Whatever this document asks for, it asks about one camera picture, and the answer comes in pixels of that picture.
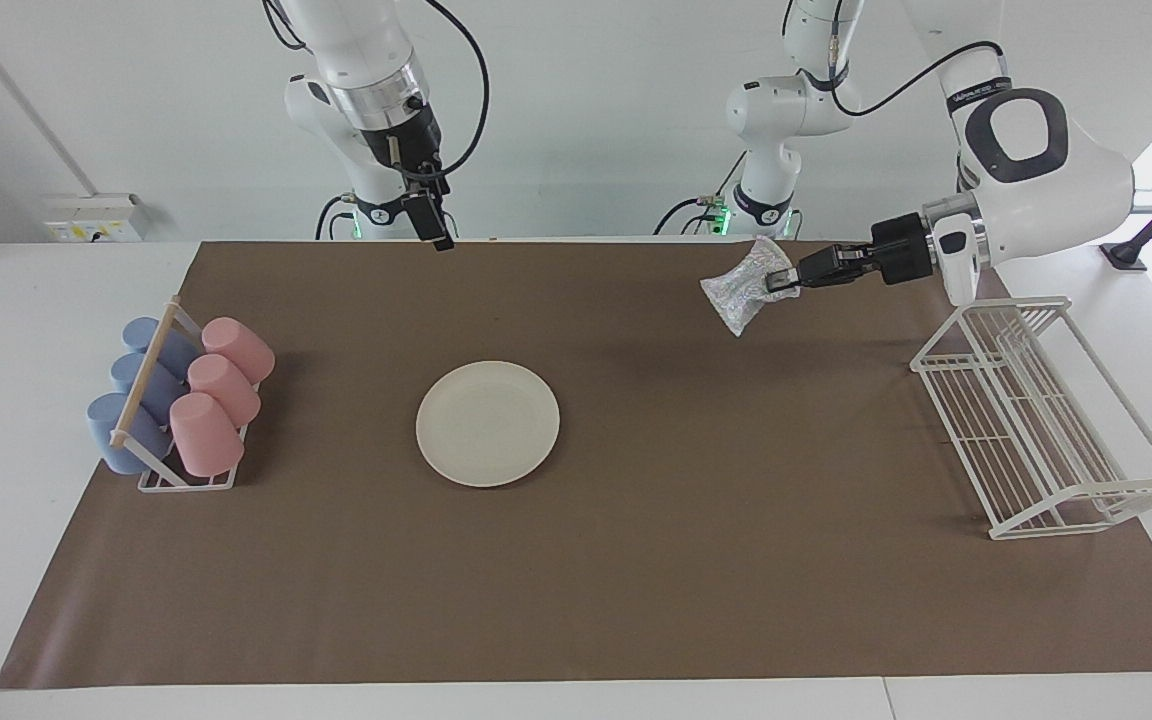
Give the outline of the blue plastic cup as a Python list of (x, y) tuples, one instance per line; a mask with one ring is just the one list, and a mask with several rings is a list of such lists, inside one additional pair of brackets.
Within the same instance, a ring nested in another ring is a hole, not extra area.
[[(147, 471), (145, 462), (127, 447), (111, 447), (114, 429), (116, 429), (128, 397), (127, 393), (105, 393), (105, 395), (96, 397), (86, 410), (88, 427), (100, 448), (106, 465), (114, 473), (124, 475), (124, 477)], [(134, 414), (131, 435), (157, 460), (164, 460), (172, 450), (170, 435), (156, 423), (145, 407), (137, 407), (136, 414)]]
[[(147, 346), (156, 336), (159, 320), (151, 316), (141, 316), (127, 323), (122, 332), (122, 341), (127, 350), (132, 354), (146, 354)], [(157, 354), (157, 364), (179, 379), (179, 382), (187, 382), (189, 366), (197, 357), (200, 357), (198, 346), (182, 331), (173, 327), (166, 333), (166, 338)]]
[[(142, 353), (120, 356), (109, 369), (109, 378), (114, 389), (129, 395), (145, 361), (146, 354)], [(166, 427), (170, 424), (172, 406), (187, 393), (185, 384), (180, 382), (179, 378), (175, 378), (159, 361), (147, 364), (147, 379), (141, 395), (141, 407), (156, 420), (159, 427)]]

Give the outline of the pink plastic cup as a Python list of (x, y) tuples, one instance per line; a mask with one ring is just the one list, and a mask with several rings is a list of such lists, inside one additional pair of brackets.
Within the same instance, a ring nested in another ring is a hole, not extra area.
[(169, 423), (184, 469), (210, 478), (236, 469), (244, 455), (238, 430), (215, 397), (191, 392), (173, 402)]
[(209, 354), (232, 361), (252, 386), (268, 379), (276, 366), (276, 356), (270, 344), (232, 316), (211, 319), (202, 328), (200, 340)]
[(247, 427), (262, 409), (262, 400), (247, 376), (219, 354), (205, 354), (192, 361), (187, 382), (194, 392), (214, 397), (234, 429)]

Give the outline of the brown table mat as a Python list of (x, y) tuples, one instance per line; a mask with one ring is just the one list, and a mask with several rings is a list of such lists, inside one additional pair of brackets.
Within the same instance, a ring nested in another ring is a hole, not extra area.
[[(1152, 541), (992, 541), (909, 370), (937, 281), (723, 328), (742, 245), (206, 243), (189, 313), (276, 354), (236, 486), (97, 467), (0, 688), (1152, 670)], [(429, 388), (507, 361), (558, 445), (470, 488)]]

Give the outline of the clear plastic bag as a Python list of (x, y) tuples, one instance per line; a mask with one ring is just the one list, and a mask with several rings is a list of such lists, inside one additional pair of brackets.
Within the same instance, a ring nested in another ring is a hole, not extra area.
[(722, 275), (702, 279), (702, 291), (717, 310), (723, 327), (740, 338), (763, 306), (782, 300), (797, 300), (799, 291), (765, 291), (765, 279), (776, 270), (795, 266), (787, 253), (770, 237), (755, 237), (753, 247), (735, 268)]

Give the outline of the cream round plate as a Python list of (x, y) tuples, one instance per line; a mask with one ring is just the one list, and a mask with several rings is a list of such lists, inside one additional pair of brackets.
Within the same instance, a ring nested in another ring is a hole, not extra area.
[(477, 361), (444, 374), (420, 400), (415, 437), (422, 458), (470, 488), (507, 486), (535, 473), (561, 433), (556, 392), (507, 361)]

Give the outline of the white cup holder rack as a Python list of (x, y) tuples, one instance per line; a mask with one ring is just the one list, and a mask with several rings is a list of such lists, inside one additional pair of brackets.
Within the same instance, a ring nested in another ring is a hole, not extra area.
[(180, 300), (172, 300), (162, 314), (159, 318), (159, 325), (157, 325), (156, 336), (152, 338), (151, 344), (147, 346), (145, 365), (141, 369), (141, 374), (136, 378), (132, 384), (132, 391), (129, 393), (129, 397), (126, 401), (124, 409), (120, 419), (118, 420), (116, 429), (111, 433), (111, 447), (123, 448), (127, 447), (131, 450), (134, 455), (141, 457), (143, 462), (147, 465), (147, 471), (143, 473), (131, 475), (134, 479), (137, 480), (137, 487), (145, 493), (168, 493), (168, 492), (189, 492), (189, 491), (207, 491), (207, 488), (232, 488), (236, 484), (238, 467), (247, 455), (247, 427), (241, 427), (238, 430), (238, 438), (242, 439), (244, 446), (244, 455), (238, 461), (236, 469), (228, 471), (228, 473), (219, 475), (219, 477), (200, 478), (192, 477), (191, 473), (183, 467), (182, 460), (180, 460), (177, 445), (173, 439), (170, 424), (166, 427), (161, 427), (172, 438), (172, 450), (169, 455), (164, 460), (157, 460), (156, 456), (151, 455), (150, 450), (134, 439), (131, 435), (132, 418), (136, 414), (137, 407), (141, 407), (141, 395), (146, 386), (147, 379), (147, 364), (154, 363), (157, 361), (157, 354), (160, 351), (160, 347), (166, 338), (166, 333), (170, 328), (175, 327), (187, 334), (188, 338), (192, 338), (192, 341), (198, 346), (200, 350), (200, 356), (209, 354), (205, 350), (204, 343), (200, 340), (202, 328), (205, 325), (198, 325), (195, 323), (191, 314), (188, 314), (183, 306), (180, 306)]

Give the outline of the white wall socket box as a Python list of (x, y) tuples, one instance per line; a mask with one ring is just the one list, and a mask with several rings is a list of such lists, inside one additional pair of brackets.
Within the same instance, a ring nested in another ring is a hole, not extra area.
[(147, 214), (132, 194), (44, 196), (44, 223), (61, 243), (136, 243), (146, 240)]

